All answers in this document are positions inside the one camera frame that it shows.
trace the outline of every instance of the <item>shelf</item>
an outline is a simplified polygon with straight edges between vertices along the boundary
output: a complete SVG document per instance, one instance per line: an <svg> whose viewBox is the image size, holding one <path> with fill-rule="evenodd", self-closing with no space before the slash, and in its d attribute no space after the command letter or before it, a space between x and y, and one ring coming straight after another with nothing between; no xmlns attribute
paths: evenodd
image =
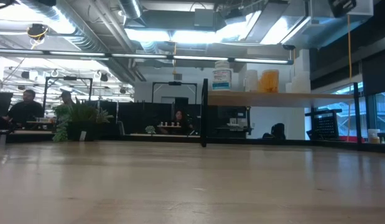
<svg viewBox="0 0 385 224"><path fill-rule="evenodd" d="M311 108L353 101L353 95L209 91L208 105Z"/></svg>

